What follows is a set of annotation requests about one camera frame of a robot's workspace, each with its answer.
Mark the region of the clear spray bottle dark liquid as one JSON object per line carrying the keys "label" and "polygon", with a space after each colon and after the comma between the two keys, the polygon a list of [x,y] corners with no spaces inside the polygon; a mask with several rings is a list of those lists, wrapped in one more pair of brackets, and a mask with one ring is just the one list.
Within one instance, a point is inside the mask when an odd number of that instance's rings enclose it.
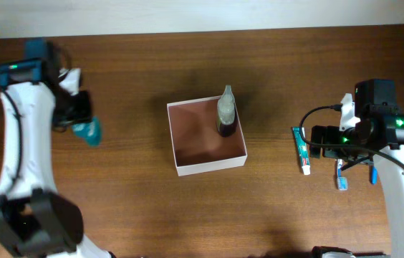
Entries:
{"label": "clear spray bottle dark liquid", "polygon": [[216,127],[218,133],[227,138],[236,132],[237,114],[235,97],[231,86],[226,85],[222,96],[217,102],[217,120]]}

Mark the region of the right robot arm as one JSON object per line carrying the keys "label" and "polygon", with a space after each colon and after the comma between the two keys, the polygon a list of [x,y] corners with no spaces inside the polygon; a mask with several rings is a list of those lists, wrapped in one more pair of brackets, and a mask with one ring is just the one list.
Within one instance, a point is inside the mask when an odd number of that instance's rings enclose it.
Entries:
{"label": "right robot arm", "polygon": [[340,124],[312,127],[310,155],[341,159],[345,168],[365,164],[377,171],[390,227],[390,256],[404,257],[404,113],[395,83],[359,82],[353,94],[330,109],[340,113]]}

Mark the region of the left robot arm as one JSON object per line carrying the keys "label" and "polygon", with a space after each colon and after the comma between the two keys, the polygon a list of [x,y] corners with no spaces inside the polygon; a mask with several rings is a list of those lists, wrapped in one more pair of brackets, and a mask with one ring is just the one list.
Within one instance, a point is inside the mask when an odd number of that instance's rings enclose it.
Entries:
{"label": "left robot arm", "polygon": [[24,58],[0,65],[4,159],[0,245],[13,257],[111,257],[85,234],[80,208],[59,195],[52,132],[72,126],[91,145],[101,130],[82,73],[54,42],[28,40]]}

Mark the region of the blue white toothbrush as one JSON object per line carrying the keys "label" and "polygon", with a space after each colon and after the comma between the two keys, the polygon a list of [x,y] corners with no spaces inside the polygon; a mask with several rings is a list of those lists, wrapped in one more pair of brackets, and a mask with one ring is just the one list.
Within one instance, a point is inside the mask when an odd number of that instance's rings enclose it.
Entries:
{"label": "blue white toothbrush", "polygon": [[345,177],[342,176],[342,165],[343,165],[343,160],[342,159],[337,159],[336,161],[336,184],[337,184],[337,189],[339,191],[346,191],[348,189],[348,182]]}

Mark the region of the teal mouthwash bottle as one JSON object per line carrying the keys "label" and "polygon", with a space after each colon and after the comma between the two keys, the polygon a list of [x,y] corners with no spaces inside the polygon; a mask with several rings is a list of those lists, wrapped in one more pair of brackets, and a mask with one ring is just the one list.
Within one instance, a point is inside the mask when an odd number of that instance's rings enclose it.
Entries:
{"label": "teal mouthwash bottle", "polygon": [[72,132],[90,146],[98,146],[102,140],[102,127],[98,117],[89,123],[79,123],[71,127]]}

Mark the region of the green toothpaste tube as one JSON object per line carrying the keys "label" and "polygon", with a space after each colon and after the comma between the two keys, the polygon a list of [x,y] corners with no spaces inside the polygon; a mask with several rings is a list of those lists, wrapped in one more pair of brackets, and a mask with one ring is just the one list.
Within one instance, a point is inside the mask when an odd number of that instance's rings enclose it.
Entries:
{"label": "green toothpaste tube", "polygon": [[302,173],[305,176],[310,174],[310,160],[307,144],[303,140],[304,129],[300,127],[292,127],[294,139],[296,141],[297,152],[301,163]]}

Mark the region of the blue disposable razor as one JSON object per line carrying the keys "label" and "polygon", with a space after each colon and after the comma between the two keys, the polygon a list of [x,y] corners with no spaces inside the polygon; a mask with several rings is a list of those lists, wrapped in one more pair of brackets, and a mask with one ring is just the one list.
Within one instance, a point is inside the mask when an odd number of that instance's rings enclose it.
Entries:
{"label": "blue disposable razor", "polygon": [[370,167],[370,183],[375,185],[377,183],[377,169],[374,166]]}

